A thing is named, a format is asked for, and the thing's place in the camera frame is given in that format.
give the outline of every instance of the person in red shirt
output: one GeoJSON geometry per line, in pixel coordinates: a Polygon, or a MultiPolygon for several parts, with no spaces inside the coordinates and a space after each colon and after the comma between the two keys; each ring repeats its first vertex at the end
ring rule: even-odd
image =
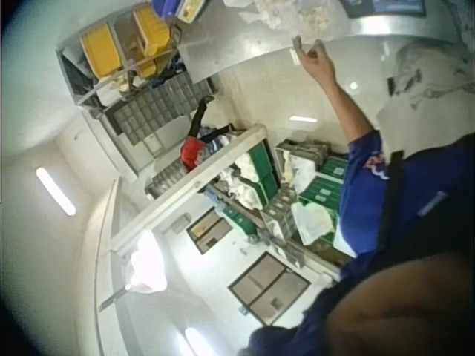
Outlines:
{"type": "Polygon", "coordinates": [[[205,96],[200,100],[198,105],[198,110],[191,121],[190,131],[186,137],[185,144],[181,148],[181,160],[185,168],[189,171],[192,171],[196,168],[196,163],[194,162],[198,157],[198,152],[212,140],[216,139],[220,135],[227,134],[232,130],[232,125],[226,125],[222,128],[219,128],[208,135],[197,138],[198,133],[200,132],[201,120],[207,109],[207,104],[212,102],[214,98],[211,95],[205,96]]]}

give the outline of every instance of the blue container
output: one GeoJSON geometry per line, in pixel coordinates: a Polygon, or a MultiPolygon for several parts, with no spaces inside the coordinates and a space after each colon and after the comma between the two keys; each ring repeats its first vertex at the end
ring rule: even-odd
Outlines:
{"type": "Polygon", "coordinates": [[[180,6],[180,0],[152,0],[151,4],[158,17],[166,19],[175,15],[178,6],[180,6]]]}

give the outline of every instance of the leg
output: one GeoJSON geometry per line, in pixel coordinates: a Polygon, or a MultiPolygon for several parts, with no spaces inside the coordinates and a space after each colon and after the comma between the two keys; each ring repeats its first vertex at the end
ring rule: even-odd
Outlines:
{"type": "Polygon", "coordinates": [[[188,132],[188,136],[196,137],[198,136],[198,132],[200,132],[201,127],[201,120],[205,114],[207,109],[206,100],[203,98],[200,100],[200,104],[198,105],[198,110],[196,114],[193,116],[193,120],[191,121],[190,131],[188,132]]]}
{"type": "Polygon", "coordinates": [[[208,133],[207,135],[205,135],[203,137],[200,137],[200,140],[205,142],[205,143],[210,143],[216,137],[227,134],[229,131],[230,131],[229,125],[226,125],[223,128],[219,128],[216,131],[213,131],[213,132],[208,133]]]}

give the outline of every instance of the stainless steel table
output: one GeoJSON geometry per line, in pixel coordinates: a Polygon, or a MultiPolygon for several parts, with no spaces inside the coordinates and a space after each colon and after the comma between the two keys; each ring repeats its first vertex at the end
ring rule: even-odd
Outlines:
{"type": "MultiPolygon", "coordinates": [[[[311,7],[315,0],[304,1],[311,7]]],[[[332,19],[342,19],[340,11],[344,10],[338,6],[335,13],[328,13],[330,26],[319,36],[324,41],[346,36],[400,35],[457,42],[456,27],[444,1],[427,0],[425,6],[427,16],[424,18],[377,15],[345,19],[341,26],[332,23],[332,19]]],[[[255,6],[238,9],[226,7],[223,0],[211,0],[200,18],[183,27],[178,49],[193,82],[248,59],[290,47],[291,33],[272,30],[261,21],[247,24],[239,16],[241,11],[255,11],[255,6]]]]}

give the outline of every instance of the red shirt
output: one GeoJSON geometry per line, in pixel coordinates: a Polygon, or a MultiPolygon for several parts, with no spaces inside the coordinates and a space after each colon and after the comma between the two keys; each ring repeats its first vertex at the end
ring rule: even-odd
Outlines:
{"type": "Polygon", "coordinates": [[[188,137],[181,151],[181,160],[184,161],[190,169],[195,169],[196,163],[194,163],[194,161],[198,158],[198,152],[204,146],[205,143],[196,137],[188,137]]]}

